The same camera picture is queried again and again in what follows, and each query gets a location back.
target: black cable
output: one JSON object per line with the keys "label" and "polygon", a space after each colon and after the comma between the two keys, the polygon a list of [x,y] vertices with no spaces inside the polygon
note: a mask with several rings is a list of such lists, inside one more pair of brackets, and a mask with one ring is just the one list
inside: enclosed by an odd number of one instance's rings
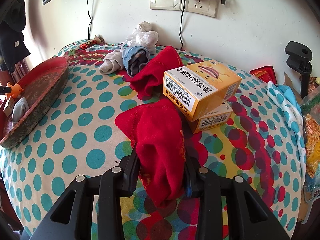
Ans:
{"label": "black cable", "polygon": [[186,7],[186,0],[184,0],[183,2],[183,8],[182,8],[182,13],[181,13],[181,21],[180,21],[180,32],[179,32],[179,37],[180,37],[180,42],[181,42],[181,48],[183,47],[183,42],[182,42],[182,38],[181,38],[181,33],[182,33],[182,18],[183,18],[183,13],[184,13],[184,9]]}
{"label": "black cable", "polygon": [[89,23],[89,26],[88,26],[88,40],[90,40],[92,18],[91,18],[90,13],[89,13],[89,1],[88,0],[87,0],[87,8],[88,8],[88,15],[89,15],[89,18],[90,18],[90,23]]}

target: red tray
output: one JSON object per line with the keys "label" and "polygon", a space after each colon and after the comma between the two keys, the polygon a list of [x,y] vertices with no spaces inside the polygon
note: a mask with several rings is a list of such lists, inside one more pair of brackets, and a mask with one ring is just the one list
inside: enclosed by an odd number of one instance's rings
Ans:
{"label": "red tray", "polygon": [[29,110],[12,128],[12,114],[7,117],[4,112],[6,100],[0,107],[0,145],[11,149],[19,144],[40,122],[57,100],[69,77],[68,56],[53,57],[32,69],[18,84],[24,89]]}

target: screw head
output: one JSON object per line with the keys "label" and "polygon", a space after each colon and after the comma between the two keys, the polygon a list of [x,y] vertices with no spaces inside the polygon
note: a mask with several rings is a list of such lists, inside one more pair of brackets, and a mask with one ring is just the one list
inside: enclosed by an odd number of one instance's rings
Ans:
{"label": "screw head", "polygon": [[84,175],[78,175],[78,176],[76,177],[76,181],[77,181],[77,182],[84,181]]}
{"label": "screw head", "polygon": [[119,166],[116,166],[116,167],[113,167],[112,168],[112,172],[113,173],[118,173],[118,172],[120,172],[121,171],[121,168],[119,167]]}
{"label": "screw head", "polygon": [[238,183],[241,183],[241,182],[244,181],[244,179],[241,176],[236,176],[235,177],[235,181],[238,182]]}
{"label": "screw head", "polygon": [[206,167],[201,167],[201,168],[199,168],[199,172],[201,174],[207,174],[208,173],[208,169]]}

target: yellow package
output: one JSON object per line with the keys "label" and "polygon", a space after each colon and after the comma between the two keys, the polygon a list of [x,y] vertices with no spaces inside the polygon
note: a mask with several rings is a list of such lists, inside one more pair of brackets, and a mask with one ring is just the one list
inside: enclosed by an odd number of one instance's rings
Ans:
{"label": "yellow package", "polygon": [[231,98],[241,77],[209,60],[164,72],[163,93],[193,122]]}
{"label": "yellow package", "polygon": [[230,105],[227,102],[224,102],[221,106],[213,109],[198,120],[195,120],[194,122],[188,121],[188,124],[193,133],[198,133],[200,131],[224,125],[228,122],[232,112]]}

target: red sock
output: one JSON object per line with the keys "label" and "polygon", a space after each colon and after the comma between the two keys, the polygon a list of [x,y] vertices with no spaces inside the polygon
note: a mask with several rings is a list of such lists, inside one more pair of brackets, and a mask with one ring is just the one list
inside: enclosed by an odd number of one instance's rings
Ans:
{"label": "red sock", "polygon": [[182,66],[176,50],[167,46],[132,78],[130,87],[143,96],[151,96],[153,88],[163,83],[165,71]]}
{"label": "red sock", "polygon": [[116,126],[136,144],[140,179],[156,207],[181,195],[185,148],[182,123],[168,99],[136,106],[116,117]]}

